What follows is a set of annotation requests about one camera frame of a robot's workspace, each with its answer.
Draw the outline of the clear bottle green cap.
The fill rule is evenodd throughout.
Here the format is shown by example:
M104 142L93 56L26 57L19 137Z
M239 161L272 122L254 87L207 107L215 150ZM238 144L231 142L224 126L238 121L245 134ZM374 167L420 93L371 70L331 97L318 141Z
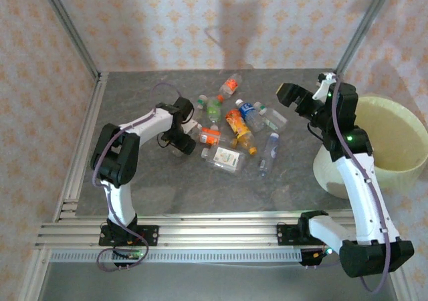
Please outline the clear bottle green cap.
M208 97L206 97L205 95L200 95L194 105L194 113L192 115L192 119L195 120L198 124L203 125L203 117L206 111L207 102Z

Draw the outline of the clear bottle green white label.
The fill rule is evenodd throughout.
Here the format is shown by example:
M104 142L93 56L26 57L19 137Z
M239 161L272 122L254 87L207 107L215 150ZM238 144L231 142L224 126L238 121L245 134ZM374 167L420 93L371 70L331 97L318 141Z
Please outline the clear bottle green white label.
M258 111L259 115L263 118L265 124L273 131L280 133L285 129L288 120L282 116L278 111L273 108L266 107L260 102L254 103L254 108Z

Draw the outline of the blue label bottle white cap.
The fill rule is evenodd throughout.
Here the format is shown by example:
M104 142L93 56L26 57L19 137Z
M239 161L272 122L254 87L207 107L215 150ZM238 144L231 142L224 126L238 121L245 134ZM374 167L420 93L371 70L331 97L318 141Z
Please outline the blue label bottle white cap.
M244 119L246 125L254 131L262 131L265 124L263 118L259 115L258 111L253 107L249 102L244 102L242 99L237 99L235 105L242 118Z

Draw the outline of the pale blue water bottle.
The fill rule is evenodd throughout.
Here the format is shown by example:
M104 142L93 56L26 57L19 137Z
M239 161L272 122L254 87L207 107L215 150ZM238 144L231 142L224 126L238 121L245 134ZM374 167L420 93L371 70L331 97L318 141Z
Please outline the pale blue water bottle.
M272 132L266 141L262 154L260 155L259 174L263 177L272 171L277 155L279 137L278 133Z

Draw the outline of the bottle orange white label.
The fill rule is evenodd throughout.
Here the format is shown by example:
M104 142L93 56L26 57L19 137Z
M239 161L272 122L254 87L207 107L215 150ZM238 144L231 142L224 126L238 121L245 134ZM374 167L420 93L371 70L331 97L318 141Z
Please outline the bottle orange white label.
M198 140L200 143L208 144L209 146L213 145L227 145L230 148L237 147L237 139L229 136L225 136L219 130L214 130L210 128L202 128L200 130Z

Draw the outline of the flat clear bottle white label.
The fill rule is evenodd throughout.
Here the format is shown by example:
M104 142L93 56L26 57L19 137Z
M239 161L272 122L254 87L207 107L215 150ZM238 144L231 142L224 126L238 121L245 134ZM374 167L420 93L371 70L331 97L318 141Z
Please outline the flat clear bottle white label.
M235 149L213 145L202 150L201 158L216 169L237 174L243 168L246 155Z

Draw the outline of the clear bottle orange cap label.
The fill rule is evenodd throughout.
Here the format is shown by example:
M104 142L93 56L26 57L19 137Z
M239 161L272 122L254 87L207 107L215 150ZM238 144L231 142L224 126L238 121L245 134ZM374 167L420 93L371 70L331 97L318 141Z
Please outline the clear bottle orange cap label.
M242 77L240 74L231 75L220 87L217 95L218 101L223 103L226 99L229 99L241 85Z

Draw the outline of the orange juice bottle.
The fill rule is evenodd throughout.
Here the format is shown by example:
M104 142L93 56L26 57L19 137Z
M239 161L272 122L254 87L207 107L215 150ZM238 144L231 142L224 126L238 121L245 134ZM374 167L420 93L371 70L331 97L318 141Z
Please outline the orange juice bottle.
M255 144L255 137L247 127L238 109L231 109L226 114L225 119L235 134L237 143L247 150L251 156L256 155L257 147Z

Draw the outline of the grey metal lower panel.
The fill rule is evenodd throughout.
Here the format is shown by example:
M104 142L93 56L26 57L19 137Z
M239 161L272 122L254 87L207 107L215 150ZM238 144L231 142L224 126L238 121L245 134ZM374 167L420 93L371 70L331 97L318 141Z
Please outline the grey metal lower panel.
M106 273L96 264L49 266L39 301L397 301L375 295L339 267L145 264Z

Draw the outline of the aluminium frame post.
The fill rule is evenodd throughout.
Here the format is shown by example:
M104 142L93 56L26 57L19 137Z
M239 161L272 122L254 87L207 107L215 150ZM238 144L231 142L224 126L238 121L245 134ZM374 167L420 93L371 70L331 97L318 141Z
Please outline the aluminium frame post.
M72 45L76 49L78 55L84 63L84 66L89 71L91 77L98 81L100 77L100 73L95 65L90 52L86 48L83 39L80 37L78 30L76 29L72 18L70 17L68 11L66 10L62 0L47 0L47 2L51 5L53 12L58 18L60 24L68 35Z
M345 73L348 65L350 64L351 60L355 56L363 39L365 38L371 25L377 18L377 15L383 8L383 5L386 3L386 1L387 0L368 0L369 2L368 7L364 12L364 15L360 23L358 24L358 27L356 28L356 31L354 32L354 35L352 36L349 44L347 45L340 61L338 62L338 65L334 71L335 73L337 74Z

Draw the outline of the aluminium side rail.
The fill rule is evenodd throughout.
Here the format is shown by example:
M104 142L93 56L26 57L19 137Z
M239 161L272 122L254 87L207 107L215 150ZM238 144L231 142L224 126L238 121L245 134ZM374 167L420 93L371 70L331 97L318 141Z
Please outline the aluminium side rail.
M91 140L94 134L94 128L107 85L108 76L108 72L102 72L94 85L92 95L86 108L86 114L80 128L72 160L70 161L70 167L68 169L60 197L56 204L56 210L52 219L54 223L57 223L60 220L60 215L67 203L76 203L79 200L86 172L86 165L88 164Z

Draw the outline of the aluminium front rail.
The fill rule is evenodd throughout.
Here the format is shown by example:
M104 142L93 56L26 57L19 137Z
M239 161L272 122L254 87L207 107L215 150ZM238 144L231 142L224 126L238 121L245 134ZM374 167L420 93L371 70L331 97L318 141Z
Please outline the aluminium front rail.
M141 225L159 226L157 248L166 249L278 249L276 225L296 224L300 212L214 213L139 217ZM42 224L38 248L99 247L100 217L65 218Z

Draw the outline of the aluminium frame leg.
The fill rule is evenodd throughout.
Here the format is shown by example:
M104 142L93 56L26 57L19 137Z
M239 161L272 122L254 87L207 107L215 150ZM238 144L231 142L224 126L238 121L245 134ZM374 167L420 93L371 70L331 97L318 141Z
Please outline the aluminium frame leg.
M412 301L412 289L402 268L390 273L397 301Z
M30 256L18 301L38 301L51 258L51 250L34 249Z

